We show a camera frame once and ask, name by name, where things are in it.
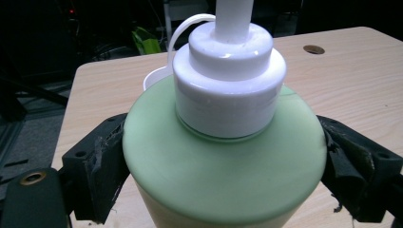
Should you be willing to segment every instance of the bottle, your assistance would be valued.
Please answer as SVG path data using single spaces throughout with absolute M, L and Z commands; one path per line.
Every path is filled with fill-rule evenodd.
M 323 130 L 252 7 L 218 0 L 127 115 L 126 163 L 159 228 L 281 227 L 320 181 Z

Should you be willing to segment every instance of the white cap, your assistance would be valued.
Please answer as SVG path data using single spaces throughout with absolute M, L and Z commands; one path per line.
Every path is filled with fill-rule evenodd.
M 237 138 L 270 123 L 286 73 L 273 38 L 250 24 L 253 0 L 218 0 L 216 22 L 191 33 L 175 55 L 176 107 L 201 133 Z

